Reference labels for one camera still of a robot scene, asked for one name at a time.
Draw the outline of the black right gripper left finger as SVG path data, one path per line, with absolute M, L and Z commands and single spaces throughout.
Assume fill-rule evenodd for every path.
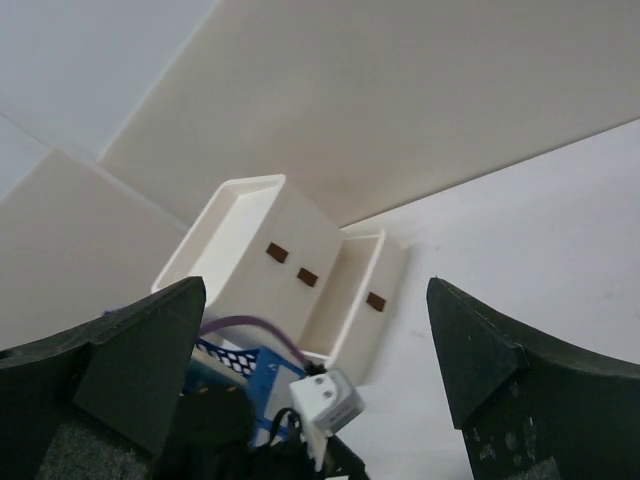
M 147 479 L 203 317 L 199 277 L 1 353 L 4 479 Z

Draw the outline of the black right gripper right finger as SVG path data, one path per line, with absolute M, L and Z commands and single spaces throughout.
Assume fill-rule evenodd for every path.
M 546 334 L 440 278 L 426 301 L 474 478 L 638 478 L 638 365 Z

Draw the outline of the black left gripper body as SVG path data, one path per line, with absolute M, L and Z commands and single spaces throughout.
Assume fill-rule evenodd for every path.
M 276 421 L 291 428 L 276 442 L 250 445 L 255 407 L 246 393 L 225 385 L 207 385 L 179 398 L 169 436 L 154 465 L 156 479 L 367 479 L 364 462 L 344 442 L 329 439 L 329 462 L 319 470 L 302 440 L 298 413 L 284 408 Z

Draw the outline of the white foam drawer box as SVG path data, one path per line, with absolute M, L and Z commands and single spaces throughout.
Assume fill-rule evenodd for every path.
M 221 184 L 152 284 L 199 276 L 203 320 L 259 317 L 304 359 L 362 385 L 392 315 L 406 252 L 383 229 L 339 228 L 282 174 Z

